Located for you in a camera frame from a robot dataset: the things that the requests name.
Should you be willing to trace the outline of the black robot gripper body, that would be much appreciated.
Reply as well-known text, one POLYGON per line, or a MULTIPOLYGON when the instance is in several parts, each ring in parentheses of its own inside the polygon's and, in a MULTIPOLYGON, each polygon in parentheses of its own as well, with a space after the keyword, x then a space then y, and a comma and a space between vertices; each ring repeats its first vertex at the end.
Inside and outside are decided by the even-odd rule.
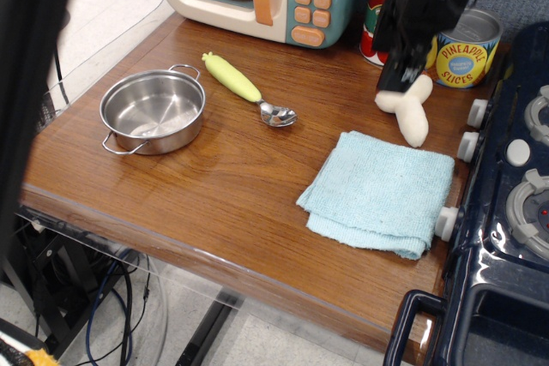
POLYGON ((396 36, 392 51, 426 53, 434 35, 455 27, 469 0, 395 0, 396 36))

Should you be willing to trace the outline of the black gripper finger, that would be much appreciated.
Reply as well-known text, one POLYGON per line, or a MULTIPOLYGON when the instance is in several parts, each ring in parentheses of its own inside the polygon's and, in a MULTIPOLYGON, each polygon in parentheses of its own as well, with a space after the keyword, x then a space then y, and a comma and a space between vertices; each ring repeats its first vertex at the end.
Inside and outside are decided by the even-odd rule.
POLYGON ((426 53, 391 51, 377 82, 378 91, 406 92, 426 66, 426 53))
POLYGON ((372 49, 383 55, 383 60, 389 59, 389 54, 395 46, 395 4, 395 0, 384 0, 373 35, 372 49))

